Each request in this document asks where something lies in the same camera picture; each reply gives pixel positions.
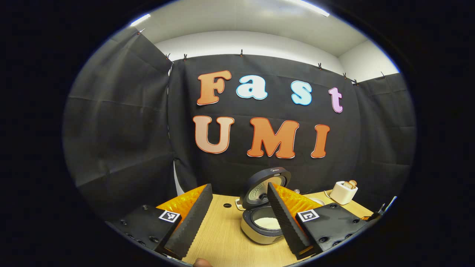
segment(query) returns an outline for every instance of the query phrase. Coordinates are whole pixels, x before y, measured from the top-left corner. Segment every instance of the orange letter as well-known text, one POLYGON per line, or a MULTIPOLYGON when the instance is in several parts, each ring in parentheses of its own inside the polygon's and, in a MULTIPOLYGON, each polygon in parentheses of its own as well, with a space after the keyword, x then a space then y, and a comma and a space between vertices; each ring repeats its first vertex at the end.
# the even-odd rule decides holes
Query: orange letter
POLYGON ((315 149, 313 150, 312 154, 310 154, 310 156, 314 159, 318 159, 323 158, 326 155, 326 136, 330 131, 330 128, 324 124, 318 124, 315 125, 315 130, 317 131, 317 141, 315 141, 315 149))
POLYGON ((224 80, 221 78, 229 80, 231 73, 223 70, 198 76, 198 80, 201 81, 201 96, 196 101, 198 105, 209 105, 219 101, 219 97, 214 95, 214 89, 220 94, 224 91, 224 80))
POLYGON ((229 146, 229 131, 231 130, 231 124, 234 123, 234 119, 231 117, 219 117, 216 122, 221 126, 219 133, 219 143, 210 144, 208 142, 208 124, 212 119, 208 116, 194 116, 195 122, 195 142, 196 145, 204 152, 219 154, 228 149, 229 146))
POLYGON ((299 124, 295 121, 284 121, 280 129, 274 134, 270 121, 266 118, 252 118, 251 124, 254 126, 254 137, 252 138, 252 147, 247 152, 250 157, 262 157, 264 152, 261 150, 262 143, 270 157, 274 154, 280 144, 277 158, 291 159, 295 157, 294 140, 295 132, 299 124))

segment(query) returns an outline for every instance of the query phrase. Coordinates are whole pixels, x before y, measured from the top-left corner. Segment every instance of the ceiling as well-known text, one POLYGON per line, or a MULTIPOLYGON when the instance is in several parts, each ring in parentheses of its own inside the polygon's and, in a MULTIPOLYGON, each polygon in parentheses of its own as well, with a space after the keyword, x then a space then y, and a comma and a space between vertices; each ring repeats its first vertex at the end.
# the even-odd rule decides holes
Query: ceiling
POLYGON ((220 30, 278 35, 336 57, 367 38, 345 22, 287 0, 178 0, 136 25, 154 44, 171 38, 220 30))

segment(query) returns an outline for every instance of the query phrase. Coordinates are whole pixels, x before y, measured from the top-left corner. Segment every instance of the screw hole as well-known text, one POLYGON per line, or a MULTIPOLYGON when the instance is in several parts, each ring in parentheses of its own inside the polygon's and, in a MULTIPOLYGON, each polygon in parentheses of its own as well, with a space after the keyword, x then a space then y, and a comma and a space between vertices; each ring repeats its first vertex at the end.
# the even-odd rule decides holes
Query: screw hole
POLYGON ((149 236, 149 239, 150 239, 150 241, 152 241, 152 242, 158 243, 158 238, 156 238, 156 237, 154 237, 154 236, 149 236))

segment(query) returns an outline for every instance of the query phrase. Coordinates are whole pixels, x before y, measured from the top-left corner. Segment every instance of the open lid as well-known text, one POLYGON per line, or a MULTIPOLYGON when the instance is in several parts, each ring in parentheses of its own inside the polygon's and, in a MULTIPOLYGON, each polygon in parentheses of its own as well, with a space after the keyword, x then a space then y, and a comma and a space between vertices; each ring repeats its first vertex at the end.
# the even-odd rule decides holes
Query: open lid
POLYGON ((270 168, 255 173, 245 184, 239 200, 245 209, 254 209, 269 203, 267 185, 271 183, 286 187, 291 174, 282 167, 270 168))

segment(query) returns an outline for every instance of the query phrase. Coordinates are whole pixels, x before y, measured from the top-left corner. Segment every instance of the white wall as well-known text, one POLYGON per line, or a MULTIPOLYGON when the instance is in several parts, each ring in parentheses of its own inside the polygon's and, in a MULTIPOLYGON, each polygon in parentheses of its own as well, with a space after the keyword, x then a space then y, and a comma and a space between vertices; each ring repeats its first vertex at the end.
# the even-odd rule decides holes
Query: white wall
POLYGON ((357 82, 398 73, 399 70, 383 51, 370 40, 355 46, 339 57, 346 76, 357 82))
POLYGON ((289 38, 252 31, 210 31, 155 44, 170 60, 219 54, 262 55, 304 62, 343 75, 339 59, 323 50, 289 38))

